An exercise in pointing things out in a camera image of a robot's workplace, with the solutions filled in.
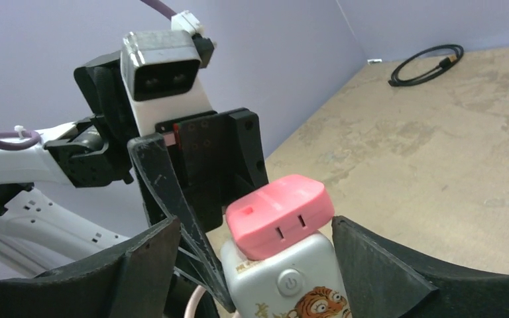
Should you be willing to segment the white cube power socket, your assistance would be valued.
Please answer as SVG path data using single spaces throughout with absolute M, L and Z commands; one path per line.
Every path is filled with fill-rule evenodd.
M 320 232 L 259 261 L 227 240 L 221 263 L 241 317 L 351 316 L 333 244 Z

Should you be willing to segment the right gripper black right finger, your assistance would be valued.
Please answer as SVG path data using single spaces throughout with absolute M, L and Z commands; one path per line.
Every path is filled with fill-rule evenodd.
M 331 227 L 353 317 L 509 317 L 508 274 L 442 261 L 344 216 Z

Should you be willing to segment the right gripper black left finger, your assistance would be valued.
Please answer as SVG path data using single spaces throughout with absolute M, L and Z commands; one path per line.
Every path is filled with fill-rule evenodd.
M 162 317 L 179 241 L 170 217 L 35 278 L 0 280 L 0 317 Z

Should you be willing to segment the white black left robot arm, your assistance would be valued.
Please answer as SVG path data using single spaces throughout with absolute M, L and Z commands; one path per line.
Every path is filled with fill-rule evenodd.
M 186 291 L 235 305 L 207 232 L 232 201 L 268 183 L 258 115 L 219 113 L 197 73 L 210 53 L 141 66 L 118 52 L 74 70 L 92 115 L 0 134 L 0 259 L 34 277 L 0 280 L 0 317 L 175 316 Z M 138 181 L 150 227 L 124 237 L 67 210 L 37 182 Z

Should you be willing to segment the pink plug adapter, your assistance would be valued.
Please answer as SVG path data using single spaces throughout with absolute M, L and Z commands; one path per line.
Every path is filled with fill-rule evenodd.
M 225 218 L 239 250 L 250 260 L 264 260 L 310 236 L 334 214 L 323 183 L 291 174 L 235 200 Z

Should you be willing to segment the pink round socket with cord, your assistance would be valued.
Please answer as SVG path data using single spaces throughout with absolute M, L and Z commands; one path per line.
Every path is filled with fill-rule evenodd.
M 184 311 L 184 318 L 194 318 L 196 316 L 196 310 L 198 308 L 198 305 L 205 293 L 206 289 L 201 286 L 201 285 L 198 285 L 194 292 L 191 294 L 188 302 L 187 302 L 187 305 L 186 305 L 186 308 L 185 308 L 185 311 Z

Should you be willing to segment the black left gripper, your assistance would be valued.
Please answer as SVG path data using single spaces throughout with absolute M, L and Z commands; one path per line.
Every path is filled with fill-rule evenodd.
M 153 211 L 180 220 L 175 271 L 234 312 L 221 262 L 205 233 L 222 225 L 232 201 L 268 183 L 258 115 L 246 108 L 194 111 L 158 120 L 154 134 L 139 137 L 118 52 L 76 68 L 74 79 L 97 128 L 115 145 L 114 157 L 126 162 L 130 157 Z M 161 133 L 175 137 L 175 144 L 166 146 Z

